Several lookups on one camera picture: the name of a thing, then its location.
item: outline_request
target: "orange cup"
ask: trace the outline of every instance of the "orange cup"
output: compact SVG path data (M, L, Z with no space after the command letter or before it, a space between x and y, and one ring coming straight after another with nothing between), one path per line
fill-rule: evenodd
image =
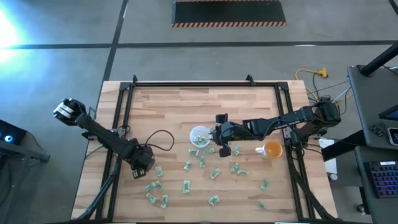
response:
M267 141L263 147L256 148L256 152L264 158L278 158L283 153L283 148L278 141Z

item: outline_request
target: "keyboard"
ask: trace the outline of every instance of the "keyboard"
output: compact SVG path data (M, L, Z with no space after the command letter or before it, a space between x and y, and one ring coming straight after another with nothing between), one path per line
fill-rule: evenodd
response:
M364 162L377 198L398 197L398 161Z

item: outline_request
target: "green snack package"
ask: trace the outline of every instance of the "green snack package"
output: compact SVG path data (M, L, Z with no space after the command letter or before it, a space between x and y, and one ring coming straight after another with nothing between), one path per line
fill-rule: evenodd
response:
M214 150L214 148L205 148L203 150L203 153L204 154L213 154L213 153L215 153L215 150Z
M269 185L269 180L265 179L264 182L260 185L260 189L264 192L266 191L268 185Z
M162 195L162 204L160 205L160 207L166 208L168 201L169 201L169 196L168 195Z
M191 181L190 180L184 180L184 183L182 185L182 193L187 194L191 192Z
M216 168L211 174L210 178L214 179L216 176L218 176L221 173L221 170L219 168Z
M214 195L209 199L209 204L211 206L215 206L216 203L220 202L220 198L218 197L218 195Z
M205 164L205 157L201 156L200 157L200 168L205 168L206 164Z
M146 197L148 198L148 200L151 203L155 204L155 202L156 202L156 197L155 196L153 196L151 193L148 192Z
M241 175L241 174L248 174L248 173L249 173L249 171L244 170L244 169L239 169L239 170L237 171L237 174L238 174L238 175Z
M206 136L204 136L204 135L195 136L195 137L193 137L193 139L192 139L192 141L193 141L195 144L199 145L199 146L202 146L202 145L206 144L206 143L208 142L208 140L209 140L209 139L206 138Z
M235 146L235 156L239 155L239 145Z
M231 173L236 172L239 168L239 164L237 162L235 162L235 164L233 166L231 166L229 168L229 171L231 171Z
M156 187L157 187L159 190L163 190L163 186L162 186L162 184L160 183L160 181L156 180L156 181L155 181L155 184L156 184Z
M190 170L190 169L191 169L191 165L192 165L192 161L188 161L188 162L185 164L184 169L185 169L186 171Z
M189 154L193 154L195 156L199 155L199 150L198 149L189 149Z
M155 172L156 172L156 175L157 175L158 177L162 177L162 176L163 176L163 170L162 170L162 167L161 167L161 166L155 167Z
M148 185L145 187L145 191L148 192L150 189L153 189L154 187L157 187L157 186L156 186L156 183L155 183L155 182L152 182L152 183L148 184Z
M262 203L262 202L256 202L256 205L259 207L259 208L261 208L261 209L267 209L267 207L266 207L266 205L264 204L264 203Z

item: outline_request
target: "wooden plank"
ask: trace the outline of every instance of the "wooden plank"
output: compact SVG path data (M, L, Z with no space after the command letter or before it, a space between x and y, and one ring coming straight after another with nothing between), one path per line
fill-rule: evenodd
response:
M303 81L288 81L290 96L295 110L308 105ZM118 97L120 82L105 82L98 104L97 122L111 127L114 107ZM239 144L241 154L220 158L218 154L205 155L206 168L199 168L199 157L188 154L193 147L189 141L190 130L198 125L212 127L215 114L229 113L229 119L241 121L251 118L272 118L278 110L274 90L271 87L147 87L135 88L129 125L128 138L138 138L144 142L158 129L173 133L175 145L170 152L154 149L155 166L162 166L164 176L158 178L150 171L147 176L134 180L130 166L123 162L119 180L118 198L114 221L116 222L294 222L296 221L294 200L287 168L285 152L278 159L264 160L254 151L264 142L232 142L231 147ZM280 131L266 138L283 144ZM164 133L155 135L150 143L161 147L170 146L170 137ZM97 142L90 143L89 152L98 147ZM83 173L76 196L72 218L79 216L98 193L106 150L93 153L83 167ZM192 160L189 172L182 168ZM249 171L246 175L229 172L229 167L238 162L240 168ZM310 186L321 204L336 216L335 204L331 194L325 166L321 155L306 151ZM210 173L216 168L221 174L214 180ZM266 192L258 186L265 179L271 184ZM164 190L152 190L158 201L150 204L144 187L152 181L160 180ZM191 193L182 193L183 180L191 180ZM162 194L169 195L166 209L160 208ZM211 207L207 200L218 194L221 202ZM267 204L267 210L256 207L257 201Z

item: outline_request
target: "yellow cable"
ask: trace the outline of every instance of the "yellow cable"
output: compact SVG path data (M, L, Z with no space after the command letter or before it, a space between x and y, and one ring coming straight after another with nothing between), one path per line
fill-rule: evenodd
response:
M318 97L315 96L315 94L313 94L312 90L310 90L309 88L306 88L306 90L308 91L308 93L311 93L311 95L313 96L314 100L317 101Z
M347 100L348 98L350 98L350 97L352 97L353 95L352 94L350 94L350 95L348 95L346 98L344 98L344 99L342 99L342 100L339 100L339 101L337 101L337 105L340 105L340 103L342 103L342 102L344 102L345 100Z
M294 78L295 78L296 80L299 80L299 78L298 78L298 76L297 76L297 75L299 74L299 72L310 72L310 73L315 73L315 74L321 75L322 77L325 77L325 78L327 77L326 69L325 69L325 68L323 68L323 70L319 70L319 71L308 70L308 69L299 69L299 70L297 70L296 73L294 74ZM315 101L318 100L318 97L315 96L315 94L313 94L313 91L312 91L312 90L310 90L309 88L306 88L306 90L314 97Z
M297 77L297 74L299 74L299 72L310 72L310 73L316 73L316 74L319 73L319 71L315 71L315 70L298 69L296 71L296 73L294 74L294 77L296 78L296 80L299 80L299 78Z

